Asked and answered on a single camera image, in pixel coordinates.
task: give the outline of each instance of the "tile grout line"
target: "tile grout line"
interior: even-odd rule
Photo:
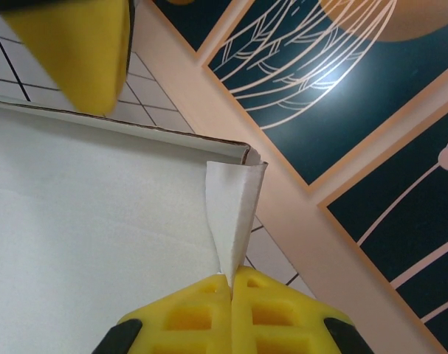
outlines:
[[[177,113],[181,113],[180,111],[177,111],[176,109],[171,109],[171,108],[163,108],[163,107],[159,107],[157,105],[144,105],[143,103],[140,103],[143,107],[149,107],[149,108],[156,108],[156,109],[162,109],[163,111],[169,111],[169,112],[177,112]]]
[[[0,39],[4,39],[5,41],[9,41],[9,42],[17,43],[17,44],[23,44],[20,41],[16,41],[15,39],[10,39],[10,38],[7,38],[7,37],[2,37],[1,35],[0,35]]]
[[[166,95],[166,97],[170,100],[171,104],[173,105],[173,107],[175,108],[175,110],[181,115],[181,118],[185,121],[186,125],[189,127],[189,129],[191,129],[191,131],[194,133],[194,129],[189,125],[189,123],[187,122],[187,120],[182,116],[182,113],[179,111],[179,109],[176,107],[176,105],[174,104],[174,102],[172,101],[172,99],[168,96],[168,93],[163,89],[162,85],[156,81],[156,78],[154,77],[154,75],[152,74],[152,72],[150,70],[148,70],[148,67],[145,65],[145,63],[143,63],[142,58],[136,53],[135,55],[138,57],[138,59],[142,62],[143,66],[147,69],[147,71],[150,73],[150,75],[152,76],[153,80],[158,84],[158,86],[161,88],[161,90],[163,91],[163,93]]]
[[[124,100],[117,100],[117,102],[128,103],[129,105],[142,105],[141,103],[129,102],[129,101],[124,101]]]
[[[142,62],[143,66],[148,70],[147,66],[145,65],[145,63],[143,63],[142,58],[136,53],[134,52],[135,55],[139,58],[139,60]],[[173,107],[179,112],[178,108],[176,107],[176,105],[174,104],[174,102],[171,100],[171,98],[168,96],[168,94],[166,93],[166,91],[163,89],[163,87],[161,86],[161,84],[156,81],[156,78],[154,77],[154,75],[151,73],[150,70],[148,70],[148,72],[150,73],[150,75],[152,76],[153,80],[158,84],[158,86],[161,88],[161,90],[165,93],[166,97],[170,100],[171,104],[173,105]]]
[[[140,101],[140,98],[138,98],[137,94],[135,94],[135,91],[132,89],[132,87],[128,84],[127,80],[125,81],[125,84],[128,86],[128,88],[130,89],[130,91],[132,91],[132,94],[134,94],[135,98],[137,99],[138,102],[140,102],[140,105],[143,108],[143,111],[145,111],[145,113],[150,117],[151,121],[153,122],[153,124],[155,124],[155,126],[157,127],[158,125],[155,123],[154,119],[151,117],[151,115],[147,112],[147,110],[145,109],[145,107],[143,107],[142,105],[142,101]]]
[[[248,258],[248,256],[245,256],[245,258],[248,260],[248,263],[250,263],[253,269],[256,269],[256,267],[253,265],[252,261]]]
[[[9,59],[9,56],[7,55],[7,52],[5,51],[4,47],[2,46],[1,40],[0,40],[0,50],[2,51],[2,53],[4,54],[5,59],[7,60],[7,63],[10,66],[10,70],[12,70],[13,75],[15,76],[18,85],[20,86],[20,89],[22,90],[22,92],[24,93],[25,99],[29,102],[31,102],[30,97],[27,93],[27,91],[25,91],[24,85],[22,84],[22,82],[20,81],[20,77],[18,77],[17,72],[14,69],[14,65],[12,65],[12,62]]]
[[[11,80],[6,80],[6,79],[0,79],[0,81],[2,81],[3,83],[15,83],[18,85],[17,81],[11,81]],[[45,90],[58,91],[58,92],[61,91],[59,88],[34,85],[32,83],[22,83],[22,85],[27,86],[27,87],[35,87],[37,89],[45,89]]]
[[[258,230],[261,230],[262,228],[264,228],[265,226],[263,226],[263,225],[261,225],[261,226],[258,226],[258,227],[255,227],[253,230],[252,230],[252,232],[255,232],[255,231],[258,231]]]
[[[151,79],[151,78],[149,78],[149,77],[146,77],[146,76],[142,76],[142,75],[138,75],[138,74],[133,74],[133,73],[131,73],[131,72],[129,72],[129,73],[127,73],[128,75],[131,75],[131,76],[135,76],[135,77],[140,77],[140,78],[142,78],[142,79],[146,79],[146,80],[150,80],[150,81],[155,81],[155,82],[158,82],[158,81],[156,81],[155,79]]]
[[[2,81],[3,83],[16,83],[18,85],[17,81],[11,81],[11,80],[6,80],[6,79],[0,79],[0,81]]]
[[[287,286],[290,286],[291,283],[294,282],[294,281],[297,279],[297,277],[299,277],[299,273],[296,273],[296,275],[294,275],[294,276],[293,276],[293,277],[286,283],[286,285],[287,285]]]

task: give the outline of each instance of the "wall mural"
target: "wall mural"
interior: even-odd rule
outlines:
[[[153,0],[155,5],[195,51],[232,0]]]
[[[306,184],[448,69],[448,0],[255,0],[209,63]]]
[[[448,114],[331,199],[337,228],[448,351]]]

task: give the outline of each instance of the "white cardboard box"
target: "white cardboard box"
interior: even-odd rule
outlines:
[[[266,167],[249,145],[5,100],[0,353],[90,353],[125,313],[231,282]]]

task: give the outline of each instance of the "yellow foam pad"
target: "yellow foam pad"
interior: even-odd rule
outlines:
[[[240,267],[232,298],[232,354],[340,354],[325,318],[351,324],[340,311]]]
[[[125,82],[127,0],[55,1],[1,15],[77,110],[113,110]]]
[[[230,288],[214,275],[124,316],[142,329],[128,354],[229,354]]]

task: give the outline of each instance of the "dark teal panel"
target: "dark teal panel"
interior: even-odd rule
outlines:
[[[301,86],[288,88],[283,79],[291,74],[295,79],[305,77],[322,62],[329,62],[331,53],[321,53],[331,43],[331,38],[326,36],[314,45],[310,41],[295,43],[299,32],[285,37],[306,20],[313,9],[321,10],[317,0],[298,0],[282,16],[278,10],[285,4],[289,3],[285,0],[256,0],[230,38],[257,18],[262,19],[259,28],[267,29],[260,37],[255,35],[256,29],[233,38],[231,45],[219,50],[209,67],[260,127],[296,113],[293,120],[264,132],[310,184],[448,69],[448,25],[411,41],[375,42],[346,77],[317,103],[305,109],[306,103],[313,102],[323,92],[317,84],[341,78],[356,55],[336,62],[336,69],[323,77],[335,66],[328,65],[325,71],[305,83],[310,89],[296,94]],[[317,19],[320,21],[314,22],[306,35],[317,37],[317,33],[328,30],[332,24],[328,18],[319,16]],[[274,41],[275,45],[259,51],[242,65],[242,58],[257,52],[261,39],[275,28],[276,23],[279,23],[278,28],[268,40]],[[344,35],[346,33],[341,29],[333,31],[333,38],[343,38]],[[351,48],[356,40],[357,37],[351,36],[340,44],[337,54]],[[308,51],[304,58],[285,68],[285,64],[304,51]],[[285,69],[265,80],[270,77],[272,68]],[[248,87],[257,80],[263,82]],[[283,106],[274,104],[288,95],[294,95],[290,102],[284,101]]]
[[[166,0],[154,0],[154,2],[197,51],[231,0],[195,0],[188,5],[173,5]]]
[[[447,147],[448,114],[328,206],[354,241],[379,221],[361,249],[389,281],[448,242],[448,170],[437,165]],[[448,252],[397,291],[419,318],[448,302]],[[448,348],[448,313],[426,325]]]

